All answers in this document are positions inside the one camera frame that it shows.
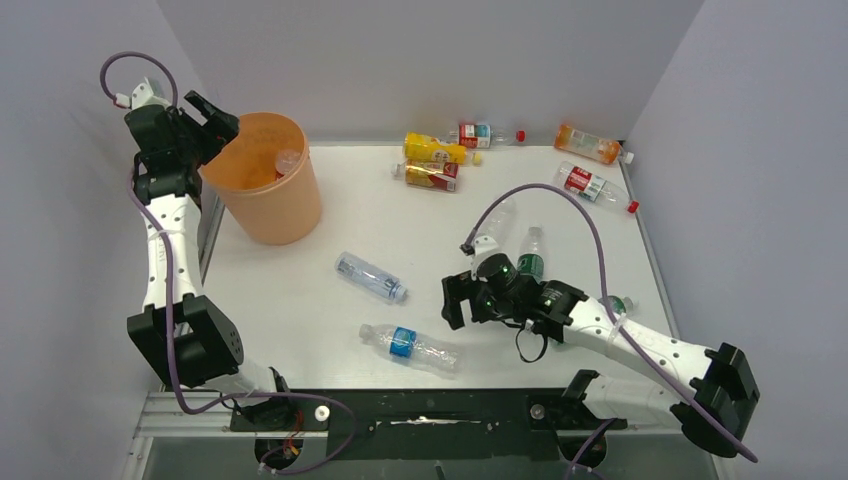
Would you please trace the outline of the blue-label clear water bottle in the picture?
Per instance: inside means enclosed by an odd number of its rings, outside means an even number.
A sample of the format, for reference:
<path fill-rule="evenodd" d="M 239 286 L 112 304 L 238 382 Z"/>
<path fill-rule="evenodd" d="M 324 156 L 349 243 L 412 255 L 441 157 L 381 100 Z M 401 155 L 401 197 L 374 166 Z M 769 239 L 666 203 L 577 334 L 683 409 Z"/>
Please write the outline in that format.
<path fill-rule="evenodd" d="M 409 368 L 452 376 L 460 367 L 458 347 L 416 330 L 390 324 L 362 324 L 359 338 L 378 355 Z"/>

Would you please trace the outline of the red-cap red-label clear bottle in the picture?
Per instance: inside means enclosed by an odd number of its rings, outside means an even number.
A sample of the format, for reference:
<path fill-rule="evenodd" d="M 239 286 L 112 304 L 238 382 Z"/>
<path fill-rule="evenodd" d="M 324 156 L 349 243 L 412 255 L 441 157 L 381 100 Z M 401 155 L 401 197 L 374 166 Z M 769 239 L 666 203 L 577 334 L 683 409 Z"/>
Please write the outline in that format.
<path fill-rule="evenodd" d="M 289 176 L 299 165 L 301 157 L 301 151 L 292 149 L 279 151 L 274 163 L 276 179 L 280 180 Z"/>

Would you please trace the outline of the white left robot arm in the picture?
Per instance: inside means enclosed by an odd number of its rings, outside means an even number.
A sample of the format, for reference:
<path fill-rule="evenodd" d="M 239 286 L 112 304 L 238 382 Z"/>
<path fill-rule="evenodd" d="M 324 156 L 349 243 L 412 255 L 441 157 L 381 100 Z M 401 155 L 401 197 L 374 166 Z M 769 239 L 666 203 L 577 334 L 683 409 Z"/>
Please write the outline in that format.
<path fill-rule="evenodd" d="M 185 98 L 202 122 L 149 86 L 116 98 L 139 148 L 129 195 L 147 234 L 147 290 L 128 334 L 184 412 L 204 410 L 187 404 L 185 388 L 209 389 L 255 426 L 284 426 L 294 415 L 285 381 L 246 358 L 235 324 L 202 291 L 199 168 L 237 137 L 239 120 L 195 91 Z"/>

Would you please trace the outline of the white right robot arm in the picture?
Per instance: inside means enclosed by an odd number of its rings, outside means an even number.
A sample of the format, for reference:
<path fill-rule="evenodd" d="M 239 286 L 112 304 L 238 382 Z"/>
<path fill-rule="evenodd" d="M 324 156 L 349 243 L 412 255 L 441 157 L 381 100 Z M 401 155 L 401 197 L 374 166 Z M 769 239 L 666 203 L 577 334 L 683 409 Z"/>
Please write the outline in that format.
<path fill-rule="evenodd" d="M 598 353 L 644 377 L 618 382 L 579 373 L 562 400 L 564 417 L 585 427 L 595 419 L 678 427 L 719 457 L 755 461 L 744 443 L 760 390 L 743 350 L 709 348 L 662 334 L 619 315 L 599 299 L 557 280 L 538 281 L 496 252 L 469 271 L 442 279 L 442 317 L 458 330 L 461 305 L 474 323 L 514 322 L 520 330 Z"/>

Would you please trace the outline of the green-label clear bottle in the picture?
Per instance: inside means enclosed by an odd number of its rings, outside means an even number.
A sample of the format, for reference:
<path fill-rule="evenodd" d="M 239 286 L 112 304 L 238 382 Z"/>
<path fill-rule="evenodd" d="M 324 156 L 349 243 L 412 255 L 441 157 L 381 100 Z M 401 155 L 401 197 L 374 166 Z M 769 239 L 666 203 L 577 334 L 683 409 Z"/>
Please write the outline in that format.
<path fill-rule="evenodd" d="M 632 315 L 638 303 L 628 296 L 607 295 L 598 299 L 604 314 L 613 312 L 616 316 Z"/>

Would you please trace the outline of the blue tinted clear bottle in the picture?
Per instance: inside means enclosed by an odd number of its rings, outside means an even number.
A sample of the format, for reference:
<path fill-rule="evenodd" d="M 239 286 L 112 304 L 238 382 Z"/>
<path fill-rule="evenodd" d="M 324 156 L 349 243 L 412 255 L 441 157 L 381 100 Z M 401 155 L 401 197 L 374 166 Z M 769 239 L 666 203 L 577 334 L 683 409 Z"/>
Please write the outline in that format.
<path fill-rule="evenodd" d="M 401 304 L 407 298 L 408 290 L 398 277 L 349 252 L 339 255 L 334 270 L 347 281 L 390 303 Z"/>

